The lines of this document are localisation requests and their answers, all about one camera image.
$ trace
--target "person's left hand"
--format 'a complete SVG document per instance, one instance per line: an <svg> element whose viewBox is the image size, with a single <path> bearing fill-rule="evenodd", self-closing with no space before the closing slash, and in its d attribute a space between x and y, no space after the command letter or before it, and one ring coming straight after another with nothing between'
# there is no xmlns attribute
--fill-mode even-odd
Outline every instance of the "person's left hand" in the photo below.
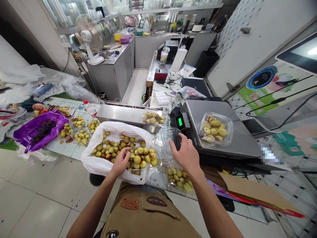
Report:
<svg viewBox="0 0 317 238"><path fill-rule="evenodd" d="M113 164L112 169L110 171L110 173L113 174L116 178L119 177L125 171L130 159L130 150L131 148L129 147L123 148L117 155L115 163Z"/></svg>

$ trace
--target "poster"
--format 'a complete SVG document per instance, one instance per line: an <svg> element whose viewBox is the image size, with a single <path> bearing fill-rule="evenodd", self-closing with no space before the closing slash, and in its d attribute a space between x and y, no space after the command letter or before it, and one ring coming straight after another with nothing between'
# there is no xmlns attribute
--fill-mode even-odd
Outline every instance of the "poster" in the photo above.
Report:
<svg viewBox="0 0 317 238"><path fill-rule="evenodd" d="M300 83L296 83L294 85L291 85L303 78L306 78L310 76L311 74L306 73L300 69L294 68L286 63L283 62L276 62L273 65L270 65L268 67L265 67L258 72L256 72L247 82L246 86L244 86L240 91L239 94L241 97L245 100L246 103L249 103L251 101L254 101L260 97L265 96L264 98L261 98L259 100L256 100L253 103L250 103L250 111L255 110L257 108L260 108L265 105L269 105L273 100L284 98L287 96L290 96L292 94L295 94L297 92L300 92L304 89L307 89L309 87L312 87L316 85L317 77L313 76L310 78L307 78ZM273 93L274 91L285 87L287 85L290 85L276 93ZM254 113L256 115L261 115L265 112L268 112L276 107L285 105L291 101L294 101L298 98L301 98L304 95L310 94L314 91L316 91L317 88L313 88L310 90L307 90L305 92L299 93L297 95L291 96L287 98L286 100L266 106L264 108L255 110Z"/></svg>
<svg viewBox="0 0 317 238"><path fill-rule="evenodd" d="M290 156L317 154L317 124L290 129L274 137Z"/></svg>

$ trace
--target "dark grape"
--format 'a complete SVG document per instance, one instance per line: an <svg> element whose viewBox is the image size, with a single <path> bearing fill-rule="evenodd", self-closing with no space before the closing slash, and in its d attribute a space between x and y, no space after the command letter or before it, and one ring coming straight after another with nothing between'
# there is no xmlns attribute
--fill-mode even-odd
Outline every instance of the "dark grape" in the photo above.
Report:
<svg viewBox="0 0 317 238"><path fill-rule="evenodd" d="M31 138L33 145L39 143L44 137L50 134L52 128L56 126L56 123L54 121L42 121L41 125L41 127L37 128L38 134Z"/></svg>

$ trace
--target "trash bin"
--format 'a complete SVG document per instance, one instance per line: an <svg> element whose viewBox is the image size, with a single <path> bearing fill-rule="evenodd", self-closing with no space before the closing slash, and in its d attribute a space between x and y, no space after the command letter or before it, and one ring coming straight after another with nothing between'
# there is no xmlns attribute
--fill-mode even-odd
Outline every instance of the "trash bin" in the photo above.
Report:
<svg viewBox="0 0 317 238"><path fill-rule="evenodd" d="M215 51L203 51L195 66L194 76L202 78L206 76L208 70L219 60L219 55Z"/></svg>

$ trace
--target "apron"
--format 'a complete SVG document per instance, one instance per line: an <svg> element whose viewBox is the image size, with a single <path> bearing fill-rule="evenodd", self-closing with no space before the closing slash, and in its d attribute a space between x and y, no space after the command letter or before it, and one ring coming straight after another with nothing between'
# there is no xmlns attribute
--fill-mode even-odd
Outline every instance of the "apron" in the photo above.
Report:
<svg viewBox="0 0 317 238"><path fill-rule="evenodd" d="M100 237L201 236L163 190L122 182Z"/></svg>

